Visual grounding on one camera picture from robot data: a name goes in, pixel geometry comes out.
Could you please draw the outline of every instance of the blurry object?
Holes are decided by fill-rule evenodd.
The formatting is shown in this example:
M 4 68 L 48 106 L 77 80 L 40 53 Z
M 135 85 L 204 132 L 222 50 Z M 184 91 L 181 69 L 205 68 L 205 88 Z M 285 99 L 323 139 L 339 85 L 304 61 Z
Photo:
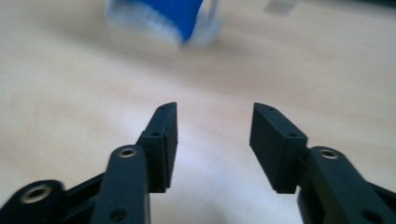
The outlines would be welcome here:
M 107 0 L 105 15 L 111 24 L 145 35 L 205 46 L 216 40 L 220 27 L 218 0 L 211 1 L 202 11 L 203 0 Z
M 289 16 L 291 11 L 297 6 L 298 0 L 269 0 L 264 11 L 279 16 Z

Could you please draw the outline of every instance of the table surface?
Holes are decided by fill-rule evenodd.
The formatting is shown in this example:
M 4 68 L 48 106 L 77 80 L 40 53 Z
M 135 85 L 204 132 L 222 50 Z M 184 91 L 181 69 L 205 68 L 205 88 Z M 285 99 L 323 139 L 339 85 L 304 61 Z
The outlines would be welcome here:
M 210 48 L 179 48 L 106 24 L 104 1 L 0 3 L 0 203 L 41 179 L 67 189 L 134 144 L 178 103 L 173 185 L 152 223 L 302 223 L 248 145 L 253 103 L 282 111 L 363 177 L 396 191 L 396 11 L 302 1 L 221 2 Z

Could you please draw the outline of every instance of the black plastic part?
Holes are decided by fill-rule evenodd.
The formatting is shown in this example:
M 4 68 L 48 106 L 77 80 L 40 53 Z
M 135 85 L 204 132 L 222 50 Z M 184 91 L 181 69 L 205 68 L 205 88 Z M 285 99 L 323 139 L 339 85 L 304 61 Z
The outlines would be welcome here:
M 307 137 L 278 110 L 254 104 L 250 146 L 277 193 L 294 193 Z
M 375 184 L 371 184 L 372 188 L 375 190 L 376 194 L 384 201 L 384 203 L 392 210 L 393 214 L 396 217 L 396 193 L 381 188 Z
M 341 152 L 313 147 L 306 169 L 325 211 L 322 223 L 396 223 L 387 205 Z
M 66 195 L 67 214 L 63 223 L 89 223 L 104 174 L 97 175 L 69 189 Z
M 158 107 L 136 144 L 148 157 L 149 192 L 166 192 L 177 152 L 177 104 Z
M 64 186 L 41 180 L 18 190 L 0 210 L 1 224 L 58 223 L 64 214 Z
M 111 154 L 92 214 L 92 224 L 149 223 L 145 150 L 119 147 Z

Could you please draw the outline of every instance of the blue object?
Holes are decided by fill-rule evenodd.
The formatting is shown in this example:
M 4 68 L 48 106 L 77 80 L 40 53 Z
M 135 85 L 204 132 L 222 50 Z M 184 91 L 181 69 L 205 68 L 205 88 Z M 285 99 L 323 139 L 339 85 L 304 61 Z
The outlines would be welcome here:
M 147 4 L 171 21 L 187 42 L 194 30 L 195 21 L 203 0 L 130 0 Z

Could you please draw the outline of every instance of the wooden table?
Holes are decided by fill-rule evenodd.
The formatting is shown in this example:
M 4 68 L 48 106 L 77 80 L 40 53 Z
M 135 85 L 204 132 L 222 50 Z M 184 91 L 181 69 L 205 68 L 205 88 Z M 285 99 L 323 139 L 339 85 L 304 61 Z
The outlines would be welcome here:
M 394 9 L 308 1 L 279 17 L 223 1 L 217 44 L 181 49 L 109 27 L 104 4 L 0 3 L 1 204 L 40 179 L 69 189 L 102 173 L 174 101 L 173 185 L 152 195 L 152 223 L 302 222 L 248 146 L 254 102 L 396 191 Z

